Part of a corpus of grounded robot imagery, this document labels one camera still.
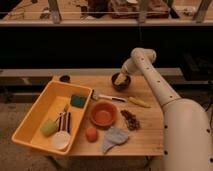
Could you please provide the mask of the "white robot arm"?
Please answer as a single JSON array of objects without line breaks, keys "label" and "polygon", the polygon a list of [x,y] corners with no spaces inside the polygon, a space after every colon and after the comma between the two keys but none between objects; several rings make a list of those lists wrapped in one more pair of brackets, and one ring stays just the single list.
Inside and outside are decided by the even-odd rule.
[{"label": "white robot arm", "polygon": [[140,71],[164,114],[164,171],[213,171],[213,139],[205,109],[182,98],[153,67],[153,49],[134,48],[120,72]]}]

